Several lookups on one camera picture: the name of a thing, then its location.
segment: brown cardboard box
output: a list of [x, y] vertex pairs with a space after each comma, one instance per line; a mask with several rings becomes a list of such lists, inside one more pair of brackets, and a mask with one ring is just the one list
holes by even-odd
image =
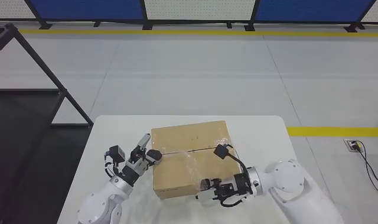
[[240, 173], [237, 162], [214, 154], [218, 144], [231, 144], [225, 121], [157, 128], [151, 134], [152, 149], [163, 154], [154, 166], [154, 191], [160, 199], [196, 194], [204, 178]]

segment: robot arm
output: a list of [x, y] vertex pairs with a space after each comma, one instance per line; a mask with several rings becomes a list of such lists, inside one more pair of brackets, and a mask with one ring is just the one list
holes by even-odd
[[[150, 140], [146, 134], [125, 161], [125, 153], [119, 146], [113, 146], [105, 153], [113, 159], [113, 175], [101, 190], [86, 197], [78, 212], [78, 223], [81, 224], [118, 224], [122, 214], [121, 203], [129, 198], [137, 179], [152, 165], [158, 164], [162, 154], [158, 150], [146, 152], [146, 145]], [[119, 163], [125, 161], [122, 171], [118, 170]]]
[[[243, 172], [227, 180], [202, 180], [201, 192], [196, 195], [199, 201], [219, 200], [222, 206], [233, 207], [249, 195], [269, 193], [290, 223], [344, 223], [333, 202], [297, 161], [271, 164], [266, 172], [263, 172], [256, 167], [246, 168], [239, 159], [229, 154], [227, 146], [229, 145], [218, 145], [214, 151], [215, 155], [221, 159], [226, 156], [234, 159], [240, 164]], [[276, 189], [300, 194], [291, 200], [284, 200]], [[232, 204], [225, 204], [232, 196], [239, 196], [240, 199]]]

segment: tabletop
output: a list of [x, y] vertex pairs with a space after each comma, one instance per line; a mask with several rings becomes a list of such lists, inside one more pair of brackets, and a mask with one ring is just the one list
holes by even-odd
[[[70, 191], [58, 220], [77, 223], [77, 210], [84, 198], [109, 180], [103, 155], [119, 145], [126, 154], [152, 128], [209, 121], [226, 121], [232, 144], [247, 167], [264, 170], [276, 161], [296, 159], [284, 121], [279, 116], [99, 116], [93, 126]], [[130, 198], [122, 203], [120, 223], [288, 223], [270, 194], [249, 197], [242, 204], [226, 208], [217, 201], [202, 206], [194, 196], [160, 200], [152, 189], [152, 169], [134, 185]]]

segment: yellow tape line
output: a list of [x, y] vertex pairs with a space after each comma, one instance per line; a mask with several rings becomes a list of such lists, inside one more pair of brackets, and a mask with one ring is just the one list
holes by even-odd
[[378, 137], [378, 127], [287, 127], [292, 137]]
[[294, 37], [378, 37], [378, 33], [321, 33], [286, 31], [223, 31], [223, 30], [32, 30], [20, 29], [23, 34], [150, 34], [150, 35], [270, 35]]

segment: power outlet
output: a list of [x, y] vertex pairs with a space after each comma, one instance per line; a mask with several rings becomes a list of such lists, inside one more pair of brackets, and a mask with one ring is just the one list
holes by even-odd
[[358, 152], [357, 150], [355, 150], [355, 149], [353, 148], [354, 145], [357, 145], [357, 146], [360, 147], [360, 145], [357, 143], [356, 140], [352, 140], [352, 139], [344, 139], [344, 143], [345, 143], [345, 145], [347, 146], [347, 148], [348, 148], [348, 150], [349, 150], [350, 152]]

